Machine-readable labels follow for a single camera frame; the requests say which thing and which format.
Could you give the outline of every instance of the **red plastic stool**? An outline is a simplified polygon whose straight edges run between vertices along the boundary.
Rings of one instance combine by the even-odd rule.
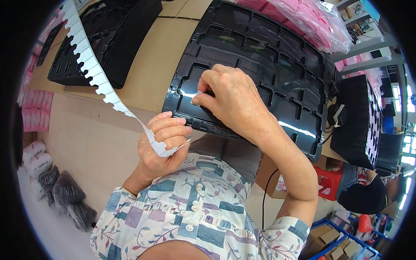
[[[319,190],[318,196],[330,201],[336,201],[337,189],[342,176],[342,165],[340,165],[341,169],[338,171],[325,171],[316,166],[314,166],[314,168],[318,177],[323,177],[321,183],[319,183],[323,188]],[[328,195],[322,193],[327,188],[331,188]]]

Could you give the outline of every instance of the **fingernail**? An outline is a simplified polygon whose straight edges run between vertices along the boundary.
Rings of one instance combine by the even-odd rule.
[[[172,111],[166,111],[162,113],[163,116],[171,116],[172,115]]]

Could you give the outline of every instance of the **finger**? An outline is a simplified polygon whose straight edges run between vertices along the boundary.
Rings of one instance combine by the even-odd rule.
[[[219,72],[219,73],[230,73],[230,72],[235,71],[235,68],[224,66],[222,64],[217,63],[214,66],[212,66],[212,70]]]
[[[214,97],[205,93],[194,96],[192,99],[192,103],[206,107],[213,113],[218,106],[217,100]]]
[[[166,111],[163,113],[158,114],[154,118],[150,119],[147,125],[150,125],[151,123],[155,122],[156,120],[164,119],[164,118],[170,118],[172,117],[172,111]]]
[[[186,159],[186,157],[188,156],[190,145],[191,142],[186,143],[183,147],[181,147],[171,156],[168,166],[171,172],[176,171],[179,168],[179,166],[181,166],[183,161]]]
[[[186,123],[185,118],[165,118],[161,120],[153,121],[152,123],[148,124],[147,128],[149,128],[153,133],[159,132],[161,129],[171,126],[180,126]]]
[[[155,134],[156,142],[163,142],[164,140],[174,136],[184,136],[192,132],[190,126],[171,126],[163,128]]]
[[[206,92],[207,90],[211,90],[214,86],[214,78],[217,77],[218,72],[213,70],[206,70],[202,72],[201,78],[198,81],[198,90],[202,92]]]
[[[166,151],[175,148],[175,147],[179,147],[181,145],[183,145],[186,142],[186,138],[184,136],[174,136],[171,138],[167,138],[163,141],[166,145]]]

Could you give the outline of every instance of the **black grid tray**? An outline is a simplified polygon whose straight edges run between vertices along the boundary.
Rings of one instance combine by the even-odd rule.
[[[186,118],[194,129],[244,139],[209,110],[190,103],[202,72],[216,63],[248,74],[286,133],[310,160],[319,159],[327,117],[325,56],[260,13],[229,2],[211,3],[178,64],[163,111]]]
[[[160,0],[103,0],[89,6],[81,22],[98,62],[115,89],[124,86],[134,57],[162,10]],[[48,79],[63,85],[89,86],[87,70],[77,64],[73,37],[61,44],[48,74]]]
[[[345,105],[347,119],[342,127],[334,128],[331,149],[352,165],[374,170],[381,110],[366,75],[343,79],[338,98]]]

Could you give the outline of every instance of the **woman's left hand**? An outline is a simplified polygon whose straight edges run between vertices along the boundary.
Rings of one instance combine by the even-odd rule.
[[[192,127],[184,126],[184,118],[172,118],[172,112],[161,113],[152,118],[147,124],[155,134],[156,142],[164,142],[166,150],[179,147],[185,143],[184,135],[192,132]],[[137,152],[140,156],[138,170],[143,177],[154,180],[157,177],[165,176],[178,169],[188,156],[190,142],[177,150],[172,156],[167,158],[159,157],[151,147],[147,135],[142,133],[137,143]]]

